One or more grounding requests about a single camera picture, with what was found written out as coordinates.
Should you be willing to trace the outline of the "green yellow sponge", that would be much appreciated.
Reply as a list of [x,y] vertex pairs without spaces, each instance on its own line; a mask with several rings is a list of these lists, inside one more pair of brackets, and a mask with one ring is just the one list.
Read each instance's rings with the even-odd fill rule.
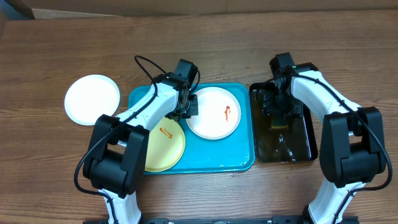
[[286,122],[286,119],[282,115],[273,115],[271,119],[271,129],[285,129],[288,128],[289,125]]

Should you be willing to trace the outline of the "white plate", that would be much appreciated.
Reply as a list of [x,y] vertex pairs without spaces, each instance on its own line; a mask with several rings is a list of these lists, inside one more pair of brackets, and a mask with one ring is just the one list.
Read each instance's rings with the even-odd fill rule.
[[198,98],[198,114],[187,119],[187,124],[197,136],[217,140],[236,130],[241,120],[241,107],[230,91],[211,86],[195,94]]
[[92,126],[102,115],[112,116],[121,94],[117,84],[104,75],[87,75],[74,82],[64,98],[67,116],[75,123]]

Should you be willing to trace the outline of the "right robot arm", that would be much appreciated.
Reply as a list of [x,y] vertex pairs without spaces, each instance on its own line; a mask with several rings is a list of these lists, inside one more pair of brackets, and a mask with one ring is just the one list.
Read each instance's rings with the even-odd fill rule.
[[358,192],[386,188],[392,164],[384,144],[381,112],[363,108],[333,88],[312,63],[295,64],[290,53],[269,63],[273,77],[261,83],[262,112],[272,128],[287,126],[298,115],[296,104],[322,122],[320,167],[324,175],[316,197],[303,210],[301,223],[343,223],[343,213]]

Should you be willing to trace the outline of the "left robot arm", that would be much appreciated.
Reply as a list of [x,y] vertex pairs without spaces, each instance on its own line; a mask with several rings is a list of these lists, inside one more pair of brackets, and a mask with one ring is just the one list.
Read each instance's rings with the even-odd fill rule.
[[194,94],[200,71],[179,60],[174,72],[150,78],[147,94],[116,117],[101,115],[93,128],[86,154],[75,173],[75,187],[104,198],[109,217],[102,223],[139,223],[136,190],[144,177],[150,132],[163,119],[174,121],[198,114]]

